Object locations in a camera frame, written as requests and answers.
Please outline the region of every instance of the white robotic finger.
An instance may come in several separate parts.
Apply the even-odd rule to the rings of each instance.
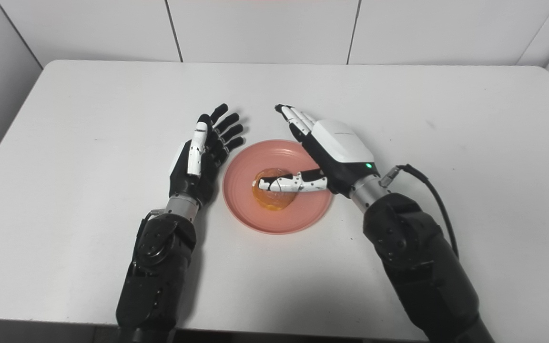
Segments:
[[[196,129],[194,129],[194,137],[190,143],[190,153],[188,156],[188,170],[189,175],[201,174],[200,161],[203,158],[204,143],[207,141],[207,123],[199,121],[196,123]]]
[[[303,111],[298,111],[296,108],[290,106],[290,110],[309,128],[309,130],[312,130],[313,126],[315,125],[310,119],[308,119],[307,115]]]
[[[315,192],[327,190],[327,178],[319,174],[319,178],[303,177],[299,171],[296,175],[287,174],[279,177],[260,178],[257,187],[271,192]]]
[[[283,117],[285,117],[285,120],[287,120],[287,123],[293,124],[296,126],[304,135],[308,135],[311,132],[311,128],[309,128],[303,121],[290,109],[289,106],[285,105],[279,105],[277,106],[281,110],[281,114]]]

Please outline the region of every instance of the dark floor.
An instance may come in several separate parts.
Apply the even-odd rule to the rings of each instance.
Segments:
[[[0,343],[116,343],[115,326],[0,321]],[[402,343],[287,334],[178,330],[173,343]]]

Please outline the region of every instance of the robot finger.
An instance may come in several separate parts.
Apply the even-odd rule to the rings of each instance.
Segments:
[[[238,146],[244,144],[244,139],[242,137],[236,137],[235,139],[229,141],[226,146],[224,146],[219,152],[213,155],[213,161],[215,165],[219,167],[222,163],[226,161],[230,152]]]
[[[311,129],[290,109],[290,106],[278,104],[274,107],[274,110],[283,115],[283,118],[289,124],[289,130],[292,131],[292,135],[298,141],[303,141],[305,136],[311,132]]]
[[[298,111],[295,107],[289,107],[289,109],[312,131],[315,124],[303,111]]]
[[[204,153],[205,142],[207,137],[211,134],[211,117],[208,114],[203,114],[196,123],[194,129],[194,136],[190,143],[190,152],[188,155],[188,168],[187,173],[190,175],[200,176],[201,174],[201,159]]]
[[[242,137],[236,137],[235,139],[232,139],[228,142],[224,142],[221,139],[218,139],[213,148],[209,150],[209,153],[215,159],[222,151],[228,154],[233,149],[238,148],[238,146],[241,146],[242,144],[244,144],[244,139]]]
[[[230,141],[231,138],[233,138],[234,136],[242,132],[243,132],[243,126],[241,124],[236,124],[235,126],[229,128],[226,132],[224,132],[220,136],[220,139],[225,143],[227,141]]]
[[[327,191],[327,178],[320,169],[305,170],[299,171],[296,175],[260,178],[257,187],[271,192]]]
[[[220,140],[220,136],[213,130],[211,134],[209,134],[209,137],[207,137],[207,141],[204,144],[204,149],[206,151],[210,151],[215,146],[215,143],[217,143]]]
[[[211,125],[215,125],[217,121],[228,111],[228,106],[226,103],[221,104],[220,106],[217,106],[216,109],[213,110],[213,113],[211,114]]]
[[[236,137],[235,139],[232,139],[231,141],[226,143],[226,146],[224,146],[224,150],[227,152],[231,152],[232,150],[238,148],[243,144],[244,144],[244,138]]]
[[[238,113],[232,113],[231,115],[224,118],[221,123],[215,126],[215,129],[214,129],[215,132],[217,132],[217,134],[222,134],[222,132],[224,132],[232,124],[236,123],[238,119],[239,119]]]

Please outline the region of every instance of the cable connector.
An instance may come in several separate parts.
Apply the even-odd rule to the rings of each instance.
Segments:
[[[391,168],[391,170],[389,170],[388,173],[385,174],[385,176],[383,176],[381,178],[381,180],[378,182],[378,184],[381,185],[381,187],[383,187],[383,188],[387,188],[388,185],[390,185],[391,182],[393,182],[393,180],[397,176],[397,174],[399,174],[399,168],[397,166]]]

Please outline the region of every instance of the black cable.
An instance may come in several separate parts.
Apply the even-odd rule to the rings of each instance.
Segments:
[[[433,184],[429,182],[429,179],[427,178],[427,176],[425,176],[425,174],[421,173],[415,167],[412,167],[412,165],[409,165],[409,164],[397,165],[396,167],[398,167],[400,170],[403,170],[406,173],[409,173],[415,178],[418,178],[419,181],[423,182],[427,186],[427,188],[429,188],[429,191],[431,191],[431,194],[436,199],[438,207],[440,207],[440,212],[442,213],[442,217],[444,217],[444,223],[446,224],[446,230],[450,238],[450,245],[453,248],[453,252],[455,252],[455,255],[457,256],[457,258],[459,258],[459,249],[457,248],[457,239],[455,238],[453,225],[450,223],[450,218],[448,217],[448,212],[446,211],[444,202],[442,202],[442,198],[440,198],[440,195],[437,193],[435,187],[433,187]]]

